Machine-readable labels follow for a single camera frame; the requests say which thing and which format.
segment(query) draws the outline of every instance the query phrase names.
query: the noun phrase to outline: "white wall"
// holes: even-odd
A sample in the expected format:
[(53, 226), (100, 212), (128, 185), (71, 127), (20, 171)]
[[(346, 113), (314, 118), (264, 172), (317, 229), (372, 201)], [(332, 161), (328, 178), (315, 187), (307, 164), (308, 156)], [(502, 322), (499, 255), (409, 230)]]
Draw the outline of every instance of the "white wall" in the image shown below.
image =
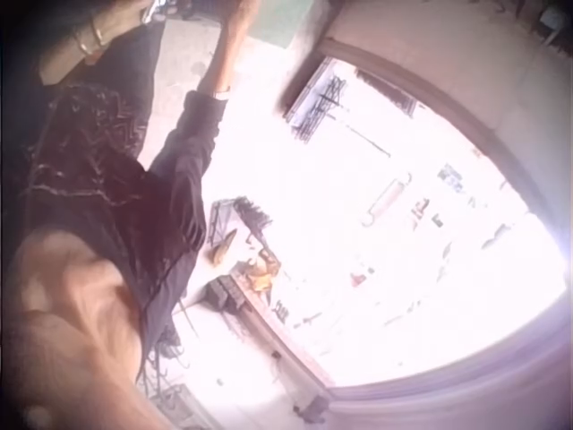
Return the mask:
[(492, 132), (493, 142), (475, 144), (500, 167), (492, 145), (509, 149), (568, 247), (571, 62), (497, 9), (490, 0), (354, 0), (327, 38), (400, 66), (465, 108)]

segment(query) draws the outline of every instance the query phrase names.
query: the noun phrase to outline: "bare skin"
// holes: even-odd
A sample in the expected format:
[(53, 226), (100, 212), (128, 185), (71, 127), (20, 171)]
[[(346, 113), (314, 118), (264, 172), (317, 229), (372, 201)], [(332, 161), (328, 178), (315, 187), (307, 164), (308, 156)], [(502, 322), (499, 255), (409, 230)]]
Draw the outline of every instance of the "bare skin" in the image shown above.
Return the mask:
[[(229, 0), (199, 92), (214, 95), (231, 86), (258, 2)], [(140, 9), (133, 9), (138, 17)], [(133, 25), (120, 18), (116, 28)], [(75, 61), (68, 56), (74, 49), (69, 41), (62, 43), (59, 54), (46, 57), (51, 72), (45, 76), (56, 69), (61, 75)], [(113, 263), (72, 234), (34, 232), (21, 244), (10, 273), (3, 341), (12, 348), (3, 359), (3, 384), (32, 428), (171, 428), (134, 385), (141, 363), (140, 316)]]

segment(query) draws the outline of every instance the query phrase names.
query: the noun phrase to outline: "gold bangle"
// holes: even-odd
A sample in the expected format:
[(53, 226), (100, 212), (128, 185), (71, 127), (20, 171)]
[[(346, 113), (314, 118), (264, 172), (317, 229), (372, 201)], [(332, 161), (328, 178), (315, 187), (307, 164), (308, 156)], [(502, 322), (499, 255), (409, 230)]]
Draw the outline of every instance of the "gold bangle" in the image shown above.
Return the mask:
[(81, 52), (83, 52), (83, 54), (84, 54), (85, 56), (90, 56), (91, 54), (93, 54), (93, 52), (91, 52), (91, 51), (88, 49), (88, 47), (86, 47), (85, 44), (81, 41), (79, 31), (77, 31), (76, 29), (74, 29), (74, 30), (72, 31), (72, 35), (73, 35), (73, 38), (75, 39), (75, 41), (76, 41), (76, 43), (77, 43), (77, 45), (78, 45), (78, 48), (80, 49)]

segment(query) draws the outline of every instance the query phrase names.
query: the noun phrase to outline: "woman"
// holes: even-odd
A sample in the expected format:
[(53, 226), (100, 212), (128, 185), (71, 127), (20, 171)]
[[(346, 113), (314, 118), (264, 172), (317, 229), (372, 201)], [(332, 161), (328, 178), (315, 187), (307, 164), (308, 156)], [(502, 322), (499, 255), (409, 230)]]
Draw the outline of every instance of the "woman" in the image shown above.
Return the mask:
[(38, 141), (18, 149), (27, 175), (4, 155), (19, 193), (15, 216), (3, 214), (13, 244), (3, 393), (32, 428), (168, 428), (134, 382), (204, 241), (201, 178), (258, 1), (225, 1), (210, 67), (145, 171), (137, 156), (162, 31), (139, 27), (149, 4), (118, 1), (42, 56), (39, 76), (55, 84), (109, 45), (58, 88)]

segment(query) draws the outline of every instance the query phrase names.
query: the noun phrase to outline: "wall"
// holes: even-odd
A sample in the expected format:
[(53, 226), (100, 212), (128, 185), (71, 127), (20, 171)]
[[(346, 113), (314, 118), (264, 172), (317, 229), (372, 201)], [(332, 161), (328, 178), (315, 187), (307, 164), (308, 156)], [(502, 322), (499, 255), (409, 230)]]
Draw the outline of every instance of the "wall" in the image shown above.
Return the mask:
[(322, 50), (402, 81), (395, 83), (444, 115), (492, 158), (568, 254), (571, 62), (497, 11), (493, 1), (354, 0)]

